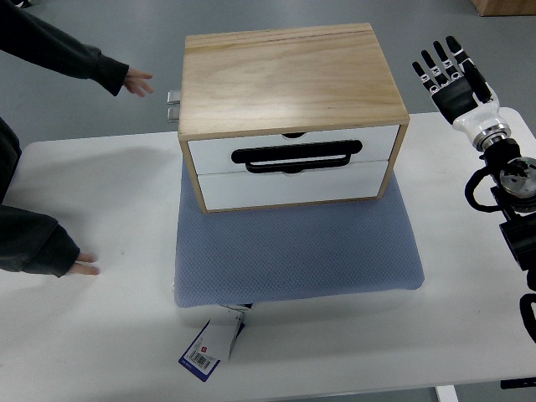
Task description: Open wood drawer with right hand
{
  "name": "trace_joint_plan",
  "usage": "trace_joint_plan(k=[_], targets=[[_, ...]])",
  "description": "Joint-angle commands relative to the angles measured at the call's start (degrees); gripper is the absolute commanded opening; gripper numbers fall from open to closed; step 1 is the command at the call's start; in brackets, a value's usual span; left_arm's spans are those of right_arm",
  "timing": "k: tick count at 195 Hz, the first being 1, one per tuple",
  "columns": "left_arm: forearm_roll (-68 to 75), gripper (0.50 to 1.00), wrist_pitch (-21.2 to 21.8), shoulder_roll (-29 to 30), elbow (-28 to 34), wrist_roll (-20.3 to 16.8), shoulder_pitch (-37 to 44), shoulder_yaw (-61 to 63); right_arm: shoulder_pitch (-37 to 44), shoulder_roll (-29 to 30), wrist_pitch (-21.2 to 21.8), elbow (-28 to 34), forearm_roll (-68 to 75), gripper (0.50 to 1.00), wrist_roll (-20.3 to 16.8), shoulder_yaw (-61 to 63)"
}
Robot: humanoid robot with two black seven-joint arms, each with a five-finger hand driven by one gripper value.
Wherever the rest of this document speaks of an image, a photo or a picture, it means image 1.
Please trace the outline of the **person's lower hand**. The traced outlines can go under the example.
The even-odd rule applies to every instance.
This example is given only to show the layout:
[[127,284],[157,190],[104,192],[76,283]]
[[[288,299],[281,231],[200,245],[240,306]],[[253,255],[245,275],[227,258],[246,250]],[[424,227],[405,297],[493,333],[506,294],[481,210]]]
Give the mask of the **person's lower hand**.
[[101,270],[94,266],[96,258],[92,254],[80,252],[75,259],[75,263],[69,269],[70,274],[84,276],[98,276]]

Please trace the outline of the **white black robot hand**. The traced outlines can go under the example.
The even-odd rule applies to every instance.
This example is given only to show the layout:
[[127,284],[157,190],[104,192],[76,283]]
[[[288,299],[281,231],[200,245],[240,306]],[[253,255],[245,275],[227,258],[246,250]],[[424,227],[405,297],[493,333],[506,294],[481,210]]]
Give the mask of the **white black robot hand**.
[[412,67],[452,129],[464,133],[479,152],[509,138],[511,130],[499,115],[497,94],[456,38],[446,37],[446,46],[435,41],[433,47],[440,64],[423,50],[425,66],[415,61]]

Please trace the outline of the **person's upper hand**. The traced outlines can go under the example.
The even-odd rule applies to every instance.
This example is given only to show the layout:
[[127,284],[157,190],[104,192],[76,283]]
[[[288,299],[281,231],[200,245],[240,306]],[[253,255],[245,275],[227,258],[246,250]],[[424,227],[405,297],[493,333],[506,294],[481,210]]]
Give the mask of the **person's upper hand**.
[[143,98],[147,94],[154,93],[154,89],[150,85],[152,78],[152,74],[130,67],[123,81],[123,86],[129,93]]

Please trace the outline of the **dark sleeve lower forearm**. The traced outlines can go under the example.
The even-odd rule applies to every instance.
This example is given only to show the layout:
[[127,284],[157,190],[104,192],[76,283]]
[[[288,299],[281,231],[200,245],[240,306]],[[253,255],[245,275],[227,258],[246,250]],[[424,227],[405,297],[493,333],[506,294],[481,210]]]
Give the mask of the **dark sleeve lower forearm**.
[[61,277],[79,256],[80,248],[56,219],[1,205],[3,271]]

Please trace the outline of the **dark sleeve upper forearm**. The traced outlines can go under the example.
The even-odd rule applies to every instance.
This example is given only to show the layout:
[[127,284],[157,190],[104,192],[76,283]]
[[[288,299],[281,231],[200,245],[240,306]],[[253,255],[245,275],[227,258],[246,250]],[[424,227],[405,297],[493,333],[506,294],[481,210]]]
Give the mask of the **dark sleeve upper forearm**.
[[62,75],[93,80],[113,96],[120,92],[129,70],[127,64],[9,1],[1,2],[1,50]]

